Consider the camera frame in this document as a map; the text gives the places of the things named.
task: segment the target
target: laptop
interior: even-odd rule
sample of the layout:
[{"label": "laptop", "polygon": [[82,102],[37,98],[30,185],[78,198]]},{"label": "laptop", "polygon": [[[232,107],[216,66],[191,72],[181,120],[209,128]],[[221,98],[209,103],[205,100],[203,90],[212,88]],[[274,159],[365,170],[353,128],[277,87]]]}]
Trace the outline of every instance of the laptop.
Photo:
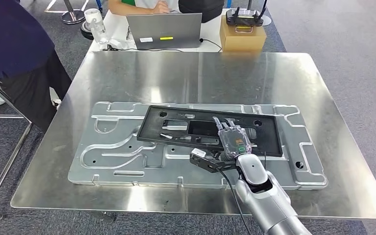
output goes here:
[{"label": "laptop", "polygon": [[202,13],[127,16],[137,49],[197,48]]}]

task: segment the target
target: person's arm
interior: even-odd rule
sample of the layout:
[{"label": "person's arm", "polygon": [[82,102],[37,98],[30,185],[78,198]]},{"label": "person's arm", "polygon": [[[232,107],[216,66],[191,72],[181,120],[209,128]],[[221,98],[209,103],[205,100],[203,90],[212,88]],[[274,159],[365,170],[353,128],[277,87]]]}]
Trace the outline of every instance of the person's arm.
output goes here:
[{"label": "person's arm", "polygon": [[121,16],[169,13],[168,4],[165,1],[159,1],[153,9],[148,9],[122,3],[121,0],[109,0],[108,8],[111,13]]}]

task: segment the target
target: yellow sticker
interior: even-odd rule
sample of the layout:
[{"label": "yellow sticker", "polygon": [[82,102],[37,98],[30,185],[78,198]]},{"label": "yellow sticker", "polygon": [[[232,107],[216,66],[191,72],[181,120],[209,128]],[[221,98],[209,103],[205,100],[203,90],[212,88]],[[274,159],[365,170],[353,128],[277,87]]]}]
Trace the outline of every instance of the yellow sticker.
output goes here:
[{"label": "yellow sticker", "polygon": [[172,40],[173,37],[161,37],[160,40]]}]

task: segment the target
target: black bag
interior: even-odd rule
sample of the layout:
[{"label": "black bag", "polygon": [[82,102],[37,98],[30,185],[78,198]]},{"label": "black bag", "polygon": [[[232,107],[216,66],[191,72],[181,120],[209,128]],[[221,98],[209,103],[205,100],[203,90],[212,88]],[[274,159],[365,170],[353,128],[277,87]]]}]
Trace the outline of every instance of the black bag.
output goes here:
[{"label": "black bag", "polygon": [[202,23],[221,15],[224,0],[179,0],[182,13],[202,13]]}]

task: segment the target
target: black plastic tray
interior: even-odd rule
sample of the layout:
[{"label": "black plastic tray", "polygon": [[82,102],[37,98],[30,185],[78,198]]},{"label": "black plastic tray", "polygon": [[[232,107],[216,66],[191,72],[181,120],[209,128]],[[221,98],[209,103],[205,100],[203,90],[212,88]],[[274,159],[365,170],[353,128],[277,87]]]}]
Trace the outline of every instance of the black plastic tray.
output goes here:
[{"label": "black plastic tray", "polygon": [[283,155],[276,117],[151,105],[137,134],[138,141],[223,151],[212,117],[225,118],[245,128],[256,155]]}]

